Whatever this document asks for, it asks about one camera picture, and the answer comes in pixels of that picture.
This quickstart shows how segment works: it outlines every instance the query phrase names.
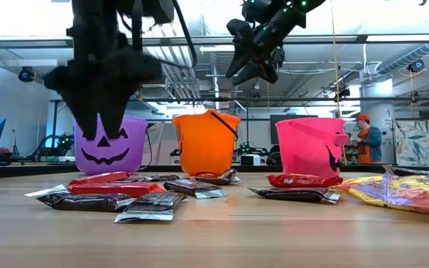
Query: halloween candy bucket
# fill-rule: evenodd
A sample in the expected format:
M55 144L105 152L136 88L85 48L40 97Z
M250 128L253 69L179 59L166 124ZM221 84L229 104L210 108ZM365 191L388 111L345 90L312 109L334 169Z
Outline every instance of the halloween candy bucket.
M94 141L86 140L77 123L75 128L75 164L87 175L116 171L134 172L143 159L145 130L148 122L125 115L117 139L108 139L98 116L97 135Z
M177 128L183 171L193 176L219 176L231 167L239 118L209 109L201 115L177 116L172 122Z
M340 174L344 120L302 118L276 124L284 173L333 178Z

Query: purple jack-o-lantern bucket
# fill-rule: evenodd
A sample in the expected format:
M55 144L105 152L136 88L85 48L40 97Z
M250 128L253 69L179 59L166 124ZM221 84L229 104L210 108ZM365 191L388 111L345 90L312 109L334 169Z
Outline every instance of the purple jack-o-lantern bucket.
M74 123L77 168L87 175L117 171L132 173L138 170L142 165L147 125L148 122L142 118L125 115L120 137L108 139L98 116L95 140L87 141L77 123Z

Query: ceiling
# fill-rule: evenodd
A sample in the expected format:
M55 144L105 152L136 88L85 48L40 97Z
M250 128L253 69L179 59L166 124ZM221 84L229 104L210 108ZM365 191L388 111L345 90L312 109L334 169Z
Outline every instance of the ceiling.
M29 10L21 10L16 4L0 12L0 35L63 35L65 28L70 26L72 13L69 3L51 3L50 1L19 0L32 4L39 9L38 14L32 15ZM228 35L226 23L232 18L241 17L242 2L234 0L179 0L184 17L192 36L224 36ZM429 33L429 2L424 7L411 0L334 0L334 27L336 34L419 34ZM10 20L11 27L4 26L3 22ZM148 29L151 21L144 21L144 28ZM331 5L327 0L323 5L308 14L306 29L295 28L291 35L304 34L332 34ZM155 27L145 36L182 36L181 26L176 19L172 25ZM334 71L334 52L337 52L337 61L340 63L338 76L342 77L350 70L362 70L366 64L370 69L382 62L394 59L402 51L416 46L414 44L368 44L368 45L285 45L286 63L279 74L279 80L274 85L267 85L263 80L251 80L238 87L233 87L231 81L223 78L232 58L232 52L202 52L197 50L197 66L193 72L180 71L175 68L165 69L165 75L173 83L172 90L150 88L144 90L149 98L168 98L170 93L175 97L214 97L219 96L250 96L257 91L262 97L303 97L321 98L324 95L334 96L334 93L325 89L336 80ZM191 64L187 48L164 47L146 48L147 53L156 57L164 57L178 63ZM34 60L36 72L44 74L56 64L63 64L72 58L70 48L26 48L1 50L2 65L18 71L24 60ZM426 70L415 75L412 79L405 68L394 71L393 94L408 97L412 91L420 92L421 96L429 96L429 55L424 57ZM360 84L360 77L356 71L350 76L350 85ZM192 86L191 79L196 77L201 86ZM259 89L253 86L259 83ZM429 109L429 103L420 103ZM220 108L233 107L233 103L221 104ZM257 103L256 106L267 106L267 102ZM316 106L334 105L327 102L271 102L270 106ZM408 106L408 102L398 104Z

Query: bucket handle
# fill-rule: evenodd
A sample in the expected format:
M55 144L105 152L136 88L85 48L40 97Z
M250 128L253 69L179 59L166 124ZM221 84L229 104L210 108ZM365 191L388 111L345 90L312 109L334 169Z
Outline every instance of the bucket handle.
M225 127L228 128L229 131L231 131L233 133L233 135L236 137L235 141L238 140L238 133L236 132L236 130L234 130L228 123L226 123L219 115L217 115L214 112L210 112L214 118L216 118L219 122L221 122Z

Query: orange bucket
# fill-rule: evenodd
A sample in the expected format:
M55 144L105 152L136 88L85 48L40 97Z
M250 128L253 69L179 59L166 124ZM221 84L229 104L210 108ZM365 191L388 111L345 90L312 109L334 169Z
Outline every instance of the orange bucket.
M231 167L241 119L209 109L202 115L180 115L171 121L177 127L183 171L192 176L219 176Z

